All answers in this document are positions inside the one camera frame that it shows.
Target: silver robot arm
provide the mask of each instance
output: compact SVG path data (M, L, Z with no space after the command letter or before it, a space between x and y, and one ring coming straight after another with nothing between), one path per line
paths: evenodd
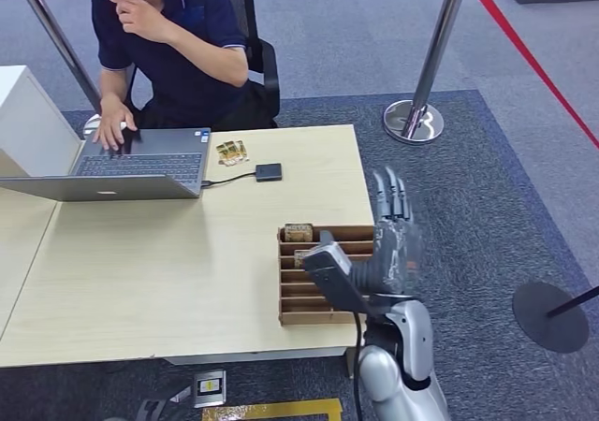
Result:
M429 312L403 295L409 269L419 262L419 231L403 182L391 168L386 172L390 197L375 173L377 222L371 259L352 262L326 233L304 258L304 268L333 307L366 314L358 372L379 421L449 421L433 365Z
M386 322L367 319L360 378L380 421L449 421L433 367L428 311L412 299L394 304Z

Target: black post base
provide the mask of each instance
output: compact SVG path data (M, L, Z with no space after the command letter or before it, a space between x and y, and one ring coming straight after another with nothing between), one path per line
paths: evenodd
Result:
M547 313L572 299L548 283L525 283L512 300L516 320L535 343L556 353L573 353L588 340L588 322L582 309L574 307L549 318Z

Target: navy polo shirt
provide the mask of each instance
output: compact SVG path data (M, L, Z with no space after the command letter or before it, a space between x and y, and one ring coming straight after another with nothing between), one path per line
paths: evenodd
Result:
M230 0L164 0L162 14L217 47L245 47ZM153 85L153 110L181 126L211 126L243 98L245 88L209 77L166 44L125 33L110 0L92 0L100 64L122 70L134 64Z

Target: laptop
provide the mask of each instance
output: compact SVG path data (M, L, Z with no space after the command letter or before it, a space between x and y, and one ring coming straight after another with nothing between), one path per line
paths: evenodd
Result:
M69 176L2 178L0 188L56 201L199 198L210 129L123 130L105 151L88 136Z

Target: man's arm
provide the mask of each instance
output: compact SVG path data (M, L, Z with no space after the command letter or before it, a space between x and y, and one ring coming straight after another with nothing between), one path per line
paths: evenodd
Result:
M119 144L125 142L121 133L121 122L126 123L132 131L137 130L133 114L123 103L127 97L126 70L103 68L100 73L100 92L102 94L100 102L102 119L95 130L93 141L101 141L105 150L111 147L118 150Z
M247 81L248 66L244 49L215 47L175 23L169 30L167 43L215 80L235 87L242 87Z
M100 92L102 99L116 97L120 102L127 97L126 70L108 70L103 68L100 72Z
M242 48L221 48L196 37L169 21L144 0L111 0L126 33L168 44L199 70L215 80L242 87L247 81L248 66Z

